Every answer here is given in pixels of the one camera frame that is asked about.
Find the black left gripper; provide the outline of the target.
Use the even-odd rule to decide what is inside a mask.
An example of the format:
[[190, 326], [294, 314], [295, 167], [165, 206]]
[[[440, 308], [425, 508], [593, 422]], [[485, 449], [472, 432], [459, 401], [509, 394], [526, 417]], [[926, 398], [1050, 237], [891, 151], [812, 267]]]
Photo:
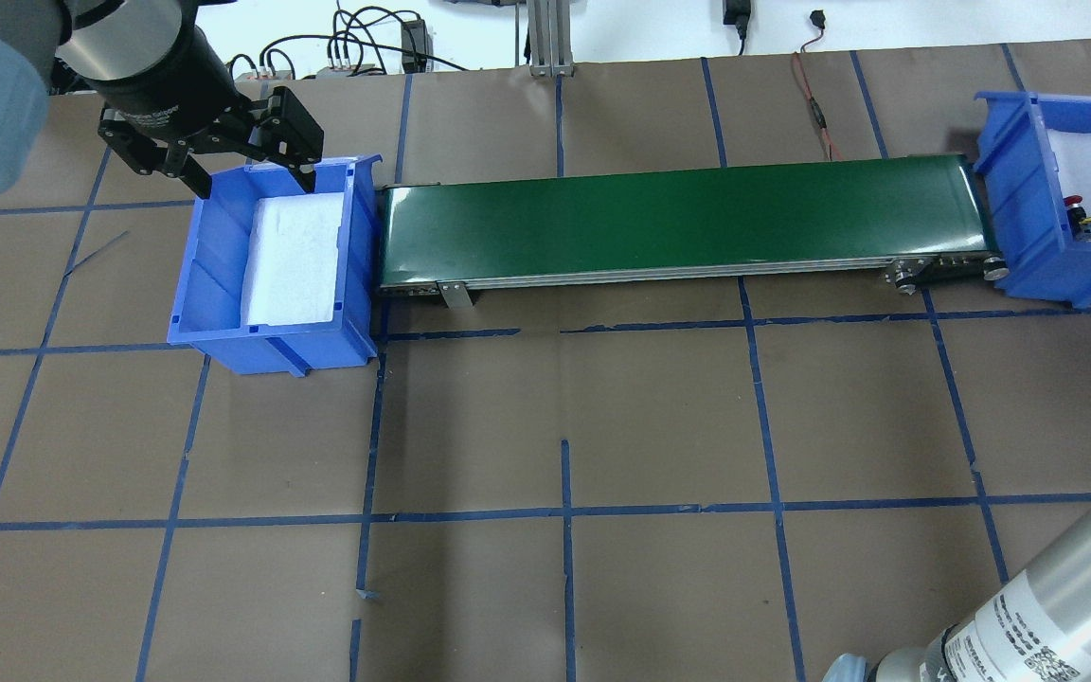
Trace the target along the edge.
[[287, 86], [265, 100], [248, 99], [197, 27], [179, 29], [168, 55], [146, 72], [97, 81], [96, 89], [105, 100], [97, 133], [134, 174], [173, 178], [207, 200], [211, 174], [182, 141], [204, 137], [199, 153], [243, 153], [284, 168], [307, 194], [316, 189], [325, 143], [319, 122]]

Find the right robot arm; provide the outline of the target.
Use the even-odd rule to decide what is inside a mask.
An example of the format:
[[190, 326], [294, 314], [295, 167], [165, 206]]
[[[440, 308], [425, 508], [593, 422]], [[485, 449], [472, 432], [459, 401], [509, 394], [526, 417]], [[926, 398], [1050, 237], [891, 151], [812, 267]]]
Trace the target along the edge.
[[1091, 511], [970, 617], [879, 663], [841, 655], [828, 681], [1091, 681]]

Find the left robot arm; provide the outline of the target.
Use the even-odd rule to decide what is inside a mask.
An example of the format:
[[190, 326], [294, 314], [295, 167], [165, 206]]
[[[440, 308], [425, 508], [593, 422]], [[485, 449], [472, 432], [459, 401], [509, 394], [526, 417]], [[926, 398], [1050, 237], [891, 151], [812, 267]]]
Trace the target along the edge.
[[25, 171], [56, 63], [101, 96], [97, 133], [134, 174], [195, 198], [200, 154], [276, 164], [312, 193], [324, 133], [291, 89], [248, 99], [196, 19], [197, 1], [0, 1], [0, 194]]

